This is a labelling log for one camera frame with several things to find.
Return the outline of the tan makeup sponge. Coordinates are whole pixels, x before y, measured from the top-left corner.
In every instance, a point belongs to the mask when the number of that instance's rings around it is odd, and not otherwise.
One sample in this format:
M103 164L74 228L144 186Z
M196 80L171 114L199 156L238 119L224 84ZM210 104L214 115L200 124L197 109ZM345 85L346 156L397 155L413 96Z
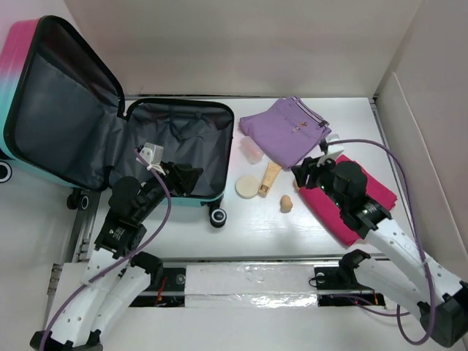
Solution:
M289 213L293 209L293 202L288 195L283 195L280 200L280 211L282 213Z

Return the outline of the purple shirt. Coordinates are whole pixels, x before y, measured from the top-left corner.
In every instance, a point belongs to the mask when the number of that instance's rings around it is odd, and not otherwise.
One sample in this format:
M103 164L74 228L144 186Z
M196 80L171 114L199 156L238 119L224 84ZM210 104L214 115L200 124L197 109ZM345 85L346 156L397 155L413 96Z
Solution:
M267 111L241 118L239 127L284 169L296 165L331 133L329 122L296 96L278 99Z

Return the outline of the pink cloth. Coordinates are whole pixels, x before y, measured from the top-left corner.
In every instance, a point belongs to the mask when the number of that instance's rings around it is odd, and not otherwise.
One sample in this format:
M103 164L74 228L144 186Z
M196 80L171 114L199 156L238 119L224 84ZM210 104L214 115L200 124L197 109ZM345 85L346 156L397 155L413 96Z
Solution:
M373 178L364 168L361 168L364 175L367 177L366 191L367 194L386 210L391 210L397 201L397 196ZM319 189L300 188L299 194L308 205L312 213L319 219L323 227L345 246L353 245L361 237L346 226L340 217L340 210L334 202Z

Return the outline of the round cream powder puff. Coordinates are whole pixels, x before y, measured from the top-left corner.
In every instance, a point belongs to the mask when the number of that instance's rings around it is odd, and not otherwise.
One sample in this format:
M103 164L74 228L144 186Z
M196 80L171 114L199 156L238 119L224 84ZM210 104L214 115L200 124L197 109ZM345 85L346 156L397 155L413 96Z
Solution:
M237 194L246 200L256 197L260 182L253 175L243 175L235 183Z

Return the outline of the clear pink bottle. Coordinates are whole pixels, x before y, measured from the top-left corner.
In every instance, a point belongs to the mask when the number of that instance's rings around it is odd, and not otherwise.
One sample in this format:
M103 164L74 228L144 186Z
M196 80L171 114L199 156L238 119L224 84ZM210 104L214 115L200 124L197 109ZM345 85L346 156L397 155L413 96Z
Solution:
M264 152L249 136L241 139L239 148L252 165L258 164L263 159Z

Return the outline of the pink and teal suitcase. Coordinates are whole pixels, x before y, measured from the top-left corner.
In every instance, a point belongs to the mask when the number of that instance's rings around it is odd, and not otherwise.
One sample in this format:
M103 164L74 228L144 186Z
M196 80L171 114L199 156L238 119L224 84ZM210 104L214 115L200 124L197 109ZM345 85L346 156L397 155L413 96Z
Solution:
M1 49L1 157L74 189L101 192L151 174L134 150L162 147L162 161L201 169L180 205L208 206L222 227L235 116L226 105L145 98L130 105L115 75L67 20L11 25Z

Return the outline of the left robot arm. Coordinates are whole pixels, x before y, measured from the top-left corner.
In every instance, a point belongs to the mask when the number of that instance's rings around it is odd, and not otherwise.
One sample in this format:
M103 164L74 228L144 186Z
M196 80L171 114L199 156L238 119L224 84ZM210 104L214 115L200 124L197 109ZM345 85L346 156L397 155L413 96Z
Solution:
M143 221L171 194L191 194L203 171L172 162L147 168L153 177L144 184L131 176L114 184L80 286L46 329L32 336L34 350L102 350L103 339L131 302L144 289L161 285L163 262L143 251L149 243Z

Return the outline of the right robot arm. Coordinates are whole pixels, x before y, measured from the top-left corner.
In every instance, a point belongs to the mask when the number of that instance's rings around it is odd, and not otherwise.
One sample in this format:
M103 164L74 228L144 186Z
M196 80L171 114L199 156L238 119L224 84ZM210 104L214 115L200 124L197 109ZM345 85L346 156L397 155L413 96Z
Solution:
M327 195L344 224L398 268L393 272L356 249L339 262L341 284L360 284L382 293L406 309L442 347L452 347L467 333L467 283L426 254L367 194L368 178L360 165L308 157L292 167L292 173L299 187Z

